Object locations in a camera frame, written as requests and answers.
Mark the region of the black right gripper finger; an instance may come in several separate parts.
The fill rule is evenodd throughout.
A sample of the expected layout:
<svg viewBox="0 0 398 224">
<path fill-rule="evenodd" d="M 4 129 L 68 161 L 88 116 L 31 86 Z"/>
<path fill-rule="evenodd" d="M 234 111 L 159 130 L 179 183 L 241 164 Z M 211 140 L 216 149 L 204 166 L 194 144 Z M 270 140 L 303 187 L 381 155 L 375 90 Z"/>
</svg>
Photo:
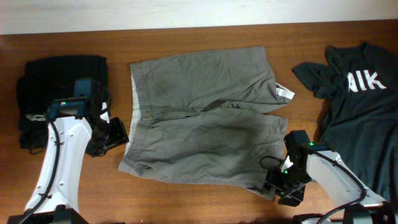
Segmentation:
<svg viewBox="0 0 398 224">
<path fill-rule="evenodd" d="M 304 198 L 305 184 L 293 184 L 277 190 L 279 205 L 286 205 L 290 207 L 297 207 L 301 204 Z"/>
<path fill-rule="evenodd" d="M 267 177 L 264 181 L 264 185 L 261 190 L 261 194 L 275 194 L 278 195 L 280 193 L 279 188 L 277 187 L 278 180 L 275 177 Z"/>
</svg>

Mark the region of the grey cargo shorts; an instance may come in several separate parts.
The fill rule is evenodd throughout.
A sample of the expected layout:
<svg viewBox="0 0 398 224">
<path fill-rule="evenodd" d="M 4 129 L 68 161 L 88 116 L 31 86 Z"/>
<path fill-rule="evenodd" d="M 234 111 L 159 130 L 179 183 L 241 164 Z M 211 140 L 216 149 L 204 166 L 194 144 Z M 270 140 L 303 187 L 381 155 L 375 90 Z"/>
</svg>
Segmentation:
<svg viewBox="0 0 398 224">
<path fill-rule="evenodd" d="M 266 157 L 280 158 L 294 93 L 275 80 L 263 46 L 132 63 L 133 109 L 119 171 L 176 184 L 241 187 L 266 200 Z"/>
</svg>

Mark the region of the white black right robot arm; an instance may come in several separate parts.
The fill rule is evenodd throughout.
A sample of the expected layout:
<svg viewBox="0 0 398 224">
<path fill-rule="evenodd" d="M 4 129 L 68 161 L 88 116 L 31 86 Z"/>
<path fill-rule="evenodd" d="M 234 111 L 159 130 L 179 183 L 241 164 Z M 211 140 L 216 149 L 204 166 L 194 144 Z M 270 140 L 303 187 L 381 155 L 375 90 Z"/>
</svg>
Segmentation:
<svg viewBox="0 0 398 224">
<path fill-rule="evenodd" d="M 340 211 L 344 214 L 339 223 L 397 223 L 397 207 L 361 182 L 330 144 L 311 142 L 304 130 L 291 131 L 284 143 L 287 154 L 266 167 L 263 190 L 279 196 L 280 205 L 296 207 L 305 186 L 314 181 L 336 203 L 326 214 L 296 215 L 292 223 L 334 223 L 331 216 Z"/>
</svg>

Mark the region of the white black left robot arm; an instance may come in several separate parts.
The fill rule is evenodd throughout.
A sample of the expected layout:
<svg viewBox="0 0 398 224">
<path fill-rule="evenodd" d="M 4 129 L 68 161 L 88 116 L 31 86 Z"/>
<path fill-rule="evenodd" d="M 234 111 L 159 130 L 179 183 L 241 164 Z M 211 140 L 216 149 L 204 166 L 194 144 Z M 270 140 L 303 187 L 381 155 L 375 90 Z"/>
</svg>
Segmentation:
<svg viewBox="0 0 398 224">
<path fill-rule="evenodd" d="M 129 141 L 123 122 L 110 117 L 104 91 L 100 82 L 79 79 L 71 98 L 52 102 L 44 116 L 48 139 L 37 185 L 24 213 L 8 223 L 86 223 L 78 208 L 84 155 L 100 157 Z"/>
</svg>

